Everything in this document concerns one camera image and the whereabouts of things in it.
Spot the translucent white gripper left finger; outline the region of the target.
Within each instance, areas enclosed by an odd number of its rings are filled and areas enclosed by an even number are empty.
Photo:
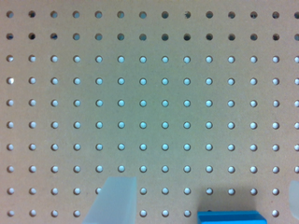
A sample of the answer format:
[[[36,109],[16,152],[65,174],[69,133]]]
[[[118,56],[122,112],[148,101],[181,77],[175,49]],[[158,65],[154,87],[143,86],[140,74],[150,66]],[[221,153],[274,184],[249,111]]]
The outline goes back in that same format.
[[[135,177],[109,177],[82,224],[135,224]]]

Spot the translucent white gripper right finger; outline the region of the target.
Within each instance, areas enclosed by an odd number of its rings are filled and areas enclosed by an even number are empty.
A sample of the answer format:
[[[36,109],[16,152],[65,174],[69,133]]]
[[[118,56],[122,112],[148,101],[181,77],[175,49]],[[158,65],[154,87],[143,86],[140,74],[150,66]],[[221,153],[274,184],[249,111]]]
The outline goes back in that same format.
[[[292,215],[299,218],[299,181],[292,181],[289,186],[289,207]]]

